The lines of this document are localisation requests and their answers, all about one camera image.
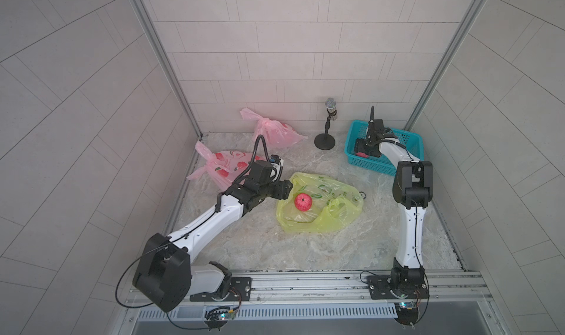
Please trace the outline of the yellow-green plastic bag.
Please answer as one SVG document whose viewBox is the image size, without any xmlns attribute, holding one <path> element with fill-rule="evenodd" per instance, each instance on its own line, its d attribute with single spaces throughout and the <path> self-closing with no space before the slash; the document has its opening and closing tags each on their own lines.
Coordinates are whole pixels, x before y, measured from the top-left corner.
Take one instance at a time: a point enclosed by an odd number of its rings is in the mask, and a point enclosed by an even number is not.
<svg viewBox="0 0 565 335">
<path fill-rule="evenodd" d="M 353 186 L 329 176 L 294 173 L 293 188 L 288 199 L 279 201 L 276 219 L 287 233 L 330 233 L 353 223 L 362 213 L 364 198 Z M 309 211 L 299 211 L 294 199 L 300 193 L 309 194 L 313 205 Z"/>
</svg>

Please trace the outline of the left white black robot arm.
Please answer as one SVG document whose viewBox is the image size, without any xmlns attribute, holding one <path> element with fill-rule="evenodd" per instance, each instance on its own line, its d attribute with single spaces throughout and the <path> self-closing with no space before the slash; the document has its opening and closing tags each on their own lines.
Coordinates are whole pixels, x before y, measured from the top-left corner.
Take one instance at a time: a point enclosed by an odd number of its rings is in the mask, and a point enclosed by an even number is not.
<svg viewBox="0 0 565 335">
<path fill-rule="evenodd" d="M 132 285 L 164 312 L 191 295 L 206 293 L 225 299 L 231 293 L 232 273 L 217 262 L 196 267 L 192 263 L 208 243 L 267 198 L 287 199 L 293 184 L 282 180 L 282 173 L 279 156 L 259 159 L 253 155 L 231 186 L 217 195 L 214 206 L 187 226 L 167 236 L 155 234 L 147 241 L 133 262 L 137 269 Z"/>
</svg>

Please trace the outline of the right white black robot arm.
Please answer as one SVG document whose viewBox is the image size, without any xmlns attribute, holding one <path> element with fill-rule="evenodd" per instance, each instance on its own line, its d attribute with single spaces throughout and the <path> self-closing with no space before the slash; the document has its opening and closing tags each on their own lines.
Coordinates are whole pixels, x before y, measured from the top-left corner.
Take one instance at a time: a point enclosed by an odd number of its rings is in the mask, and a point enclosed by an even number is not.
<svg viewBox="0 0 565 335">
<path fill-rule="evenodd" d="M 433 198 L 433 166 L 412 155 L 394 132 L 375 118 L 371 108 L 366 136 L 357 139 L 355 152 L 363 156 L 385 156 L 396 168 L 392 195 L 403 210 L 401 237 L 389 289 L 395 298 L 420 295 L 426 276 L 422 263 L 422 237 L 426 209 Z"/>
</svg>

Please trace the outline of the pink strawberry print plastic bag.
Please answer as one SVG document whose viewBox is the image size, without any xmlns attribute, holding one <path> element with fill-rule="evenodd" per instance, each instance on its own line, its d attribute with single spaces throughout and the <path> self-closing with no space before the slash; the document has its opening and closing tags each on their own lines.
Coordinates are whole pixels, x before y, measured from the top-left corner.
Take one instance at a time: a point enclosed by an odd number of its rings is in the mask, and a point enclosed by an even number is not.
<svg viewBox="0 0 565 335">
<path fill-rule="evenodd" d="M 241 151 L 221 151 L 213 153 L 201 142 L 196 143 L 195 149 L 205 160 L 205 164 L 203 167 L 195 170 L 187 179 L 197 180 L 207 173 L 221 191 L 225 191 L 229 188 L 238 175 L 249 166 L 252 160 L 251 153 Z"/>
</svg>

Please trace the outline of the plain pink plastic bag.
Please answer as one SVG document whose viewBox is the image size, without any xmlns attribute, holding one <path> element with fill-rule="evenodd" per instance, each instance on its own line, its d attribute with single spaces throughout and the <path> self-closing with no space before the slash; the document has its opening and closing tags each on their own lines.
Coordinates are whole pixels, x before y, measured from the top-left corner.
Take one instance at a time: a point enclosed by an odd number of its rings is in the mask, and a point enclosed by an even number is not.
<svg viewBox="0 0 565 335">
<path fill-rule="evenodd" d="M 253 139 L 256 140 L 262 135 L 268 148 L 290 148 L 292 145 L 307 139 L 306 136 L 297 133 L 290 125 L 262 117 L 248 108 L 242 109 L 240 114 L 243 120 L 255 121 Z"/>
</svg>

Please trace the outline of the teal plastic basket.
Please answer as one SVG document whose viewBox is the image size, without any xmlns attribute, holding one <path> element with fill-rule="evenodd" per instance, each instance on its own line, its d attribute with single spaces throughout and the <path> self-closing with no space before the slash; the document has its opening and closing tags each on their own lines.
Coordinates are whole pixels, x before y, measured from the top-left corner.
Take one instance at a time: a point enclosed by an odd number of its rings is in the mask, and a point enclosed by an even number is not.
<svg viewBox="0 0 565 335">
<path fill-rule="evenodd" d="M 352 121 L 344 147 L 344 152 L 347 156 L 348 163 L 356 167 L 361 167 L 367 170 L 394 176 L 396 173 L 396 168 L 385 156 L 381 156 L 380 158 L 374 156 L 364 158 L 358 156 L 354 152 L 356 140 L 365 139 L 367 130 L 367 122 L 360 120 Z M 398 140 L 404 146 L 406 146 L 407 150 L 411 153 L 412 156 L 420 160 L 425 159 L 424 145 L 421 136 L 416 133 L 400 129 L 391 130 L 397 136 Z"/>
</svg>

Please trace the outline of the microphone on black stand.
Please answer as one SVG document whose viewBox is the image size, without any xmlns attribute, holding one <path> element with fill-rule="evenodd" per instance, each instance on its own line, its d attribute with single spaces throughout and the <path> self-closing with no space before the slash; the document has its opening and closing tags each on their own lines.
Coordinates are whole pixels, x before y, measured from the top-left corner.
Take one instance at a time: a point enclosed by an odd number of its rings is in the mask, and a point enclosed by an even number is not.
<svg viewBox="0 0 565 335">
<path fill-rule="evenodd" d="M 331 121 L 337 116 L 336 101 L 334 98 L 328 98 L 325 101 L 327 111 L 327 119 L 325 122 L 325 132 L 316 136 L 314 145 L 322 151 L 329 151 L 335 147 L 335 138 L 329 133 Z"/>
</svg>

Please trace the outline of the left circuit board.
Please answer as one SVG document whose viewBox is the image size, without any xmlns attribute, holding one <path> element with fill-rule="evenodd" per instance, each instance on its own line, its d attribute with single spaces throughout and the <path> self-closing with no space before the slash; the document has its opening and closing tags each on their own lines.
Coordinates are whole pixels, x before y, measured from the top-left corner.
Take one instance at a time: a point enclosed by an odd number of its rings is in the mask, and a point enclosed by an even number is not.
<svg viewBox="0 0 565 335">
<path fill-rule="evenodd" d="M 229 321 L 234 320 L 238 314 L 238 307 L 230 308 L 229 306 L 220 306 L 207 311 L 204 316 L 204 323 L 208 329 L 220 329 L 225 326 Z"/>
</svg>

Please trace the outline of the circuit board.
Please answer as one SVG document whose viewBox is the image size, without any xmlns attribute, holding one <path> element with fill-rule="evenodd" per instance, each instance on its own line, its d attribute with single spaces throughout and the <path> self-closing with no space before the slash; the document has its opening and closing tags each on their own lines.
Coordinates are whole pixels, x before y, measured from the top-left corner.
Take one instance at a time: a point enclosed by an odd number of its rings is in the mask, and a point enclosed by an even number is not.
<svg viewBox="0 0 565 335">
<path fill-rule="evenodd" d="M 238 307 L 230 308 L 229 306 L 220 306 L 207 311 L 204 316 L 204 323 L 208 329 L 220 329 L 225 326 L 229 321 L 234 320 L 238 314 Z"/>
<path fill-rule="evenodd" d="M 394 304 L 397 317 L 395 320 L 402 326 L 414 327 L 419 321 L 419 307 L 415 302 Z"/>
</svg>

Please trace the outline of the right circuit board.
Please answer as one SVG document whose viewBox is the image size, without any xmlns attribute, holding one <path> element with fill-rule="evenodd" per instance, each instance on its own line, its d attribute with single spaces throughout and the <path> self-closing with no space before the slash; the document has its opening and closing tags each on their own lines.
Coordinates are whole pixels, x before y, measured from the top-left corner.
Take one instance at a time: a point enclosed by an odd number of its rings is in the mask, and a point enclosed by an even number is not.
<svg viewBox="0 0 565 335">
<path fill-rule="evenodd" d="M 414 327 L 419 321 L 419 307 L 415 302 L 394 304 L 397 317 L 395 320 L 402 326 Z"/>
</svg>

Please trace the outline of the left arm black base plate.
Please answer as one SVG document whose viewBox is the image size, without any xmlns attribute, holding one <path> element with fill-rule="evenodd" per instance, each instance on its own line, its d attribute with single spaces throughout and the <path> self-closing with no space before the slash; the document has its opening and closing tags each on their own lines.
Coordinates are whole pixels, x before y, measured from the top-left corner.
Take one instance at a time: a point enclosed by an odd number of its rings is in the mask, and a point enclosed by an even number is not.
<svg viewBox="0 0 565 335">
<path fill-rule="evenodd" d="M 191 295 L 191 302 L 224 302 L 248 301 L 252 288 L 252 279 L 248 277 L 232 277 L 223 281 L 215 292 L 201 292 Z"/>
</svg>

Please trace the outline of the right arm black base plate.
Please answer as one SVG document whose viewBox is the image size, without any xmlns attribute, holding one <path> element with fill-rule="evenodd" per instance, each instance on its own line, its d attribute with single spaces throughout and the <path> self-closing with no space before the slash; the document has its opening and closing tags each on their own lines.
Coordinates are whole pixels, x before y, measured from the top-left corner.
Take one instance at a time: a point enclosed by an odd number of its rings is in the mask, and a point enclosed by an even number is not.
<svg viewBox="0 0 565 335">
<path fill-rule="evenodd" d="M 366 283 L 372 300 L 416 301 L 430 296 L 425 277 L 367 276 Z"/>
</svg>

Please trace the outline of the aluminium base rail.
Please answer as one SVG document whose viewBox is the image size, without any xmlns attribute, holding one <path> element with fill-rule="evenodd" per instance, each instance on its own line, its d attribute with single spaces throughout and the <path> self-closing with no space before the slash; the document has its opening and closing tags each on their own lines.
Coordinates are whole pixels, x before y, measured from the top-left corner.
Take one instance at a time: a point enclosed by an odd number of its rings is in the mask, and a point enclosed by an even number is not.
<svg viewBox="0 0 565 335">
<path fill-rule="evenodd" d="M 387 303 L 429 301 L 491 301 L 492 295 L 478 272 L 440 270 L 426 272 L 430 296 L 425 300 L 372 300 L 367 276 L 386 276 L 369 271 L 237 270 L 232 277 L 252 279 L 250 299 L 239 303 L 323 303 L 345 304 L 353 301 Z"/>
</svg>

